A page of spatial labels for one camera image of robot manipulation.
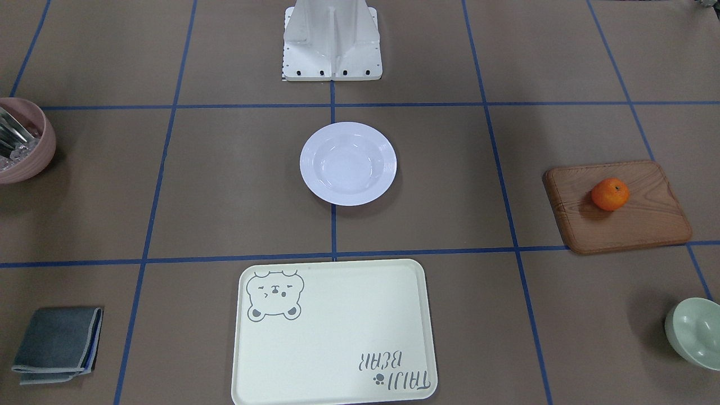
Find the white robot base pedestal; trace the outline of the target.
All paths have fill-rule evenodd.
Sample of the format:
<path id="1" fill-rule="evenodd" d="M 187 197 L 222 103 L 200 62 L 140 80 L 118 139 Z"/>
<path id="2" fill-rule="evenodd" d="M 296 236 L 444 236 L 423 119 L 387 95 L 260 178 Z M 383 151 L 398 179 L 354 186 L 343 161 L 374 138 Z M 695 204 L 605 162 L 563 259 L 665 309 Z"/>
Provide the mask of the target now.
<path id="1" fill-rule="evenodd" d="M 383 77 L 378 13 L 365 1 L 297 1 L 286 8 L 283 28 L 283 80 Z"/>

